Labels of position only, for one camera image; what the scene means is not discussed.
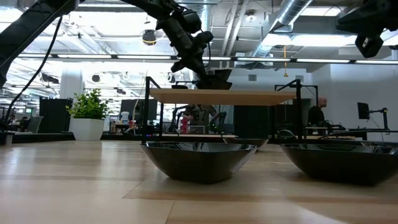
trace ceiling duct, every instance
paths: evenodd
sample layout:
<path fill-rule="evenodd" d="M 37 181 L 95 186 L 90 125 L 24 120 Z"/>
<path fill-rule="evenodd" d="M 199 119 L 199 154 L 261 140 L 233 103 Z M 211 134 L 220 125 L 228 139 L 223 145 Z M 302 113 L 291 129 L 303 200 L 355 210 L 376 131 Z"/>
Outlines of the ceiling duct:
<path fill-rule="evenodd" d="M 279 11 L 267 15 L 264 21 L 262 31 L 262 41 L 251 52 L 251 57 L 265 57 L 271 51 L 273 46 L 264 43 L 264 39 L 269 32 L 291 32 L 293 23 L 299 18 L 304 9 L 311 4 L 313 0 L 284 0 Z M 258 63 L 249 63 L 246 68 L 254 69 Z"/>

